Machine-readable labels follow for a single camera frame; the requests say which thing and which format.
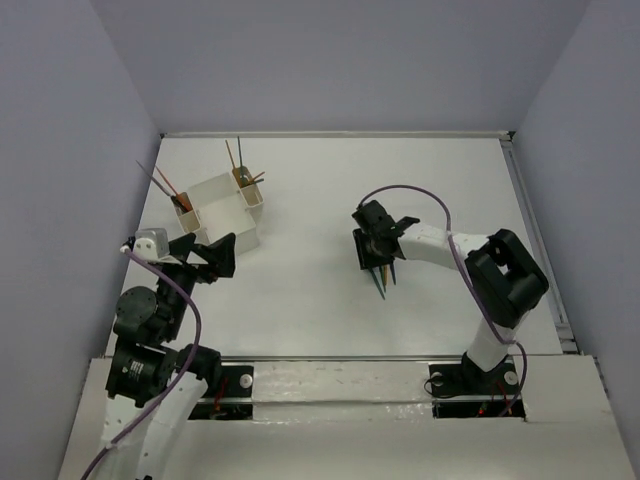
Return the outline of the orange chopstick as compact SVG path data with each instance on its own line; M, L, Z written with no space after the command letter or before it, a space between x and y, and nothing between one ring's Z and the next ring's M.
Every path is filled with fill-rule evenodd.
M236 168L237 168L236 162L235 162L235 158L234 158L233 152L231 150L231 146L229 144L229 141L227 139L225 139L224 142L225 142L226 150L227 150L227 153L228 153L228 156L229 156L229 160L231 162L232 172L234 172L236 170Z
M248 187L248 186L252 186L252 185L255 185L255 184L259 183L259 182L262 182L262 181L264 180L264 175L265 175L265 172L261 172L260 174L258 174L258 175L256 175L256 176L252 177L252 178L247 182L246 187Z

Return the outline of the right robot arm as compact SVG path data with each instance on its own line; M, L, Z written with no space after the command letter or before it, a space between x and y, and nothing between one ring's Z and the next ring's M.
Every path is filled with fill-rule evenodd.
M456 378L470 391L491 386L509 348L549 282L519 237L508 229L491 235L455 233L415 217L396 221L376 200L356 208L352 218L360 268L382 271L394 262L422 261L458 271L482 315L462 356Z

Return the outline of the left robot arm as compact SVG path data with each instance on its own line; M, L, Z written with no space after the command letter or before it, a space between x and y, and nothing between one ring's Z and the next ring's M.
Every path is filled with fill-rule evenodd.
M192 292L233 277L235 244L233 233L206 245L193 233L171 240L151 228L121 246L156 284L131 287L117 301L103 430L84 478L163 478L197 402L223 387L221 355L201 343Z

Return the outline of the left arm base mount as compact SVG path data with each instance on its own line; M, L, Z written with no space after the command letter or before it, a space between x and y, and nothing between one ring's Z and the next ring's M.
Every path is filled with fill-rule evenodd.
M254 366L223 363L218 385L210 387L193 408L189 419L245 421L253 418Z

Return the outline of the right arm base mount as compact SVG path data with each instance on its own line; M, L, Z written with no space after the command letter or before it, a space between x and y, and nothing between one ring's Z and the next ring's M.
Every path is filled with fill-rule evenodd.
M478 383L462 376L459 363L429 366L423 389L434 401L436 419L525 419L525 407L518 394L519 378L512 362L498 367L497 373Z

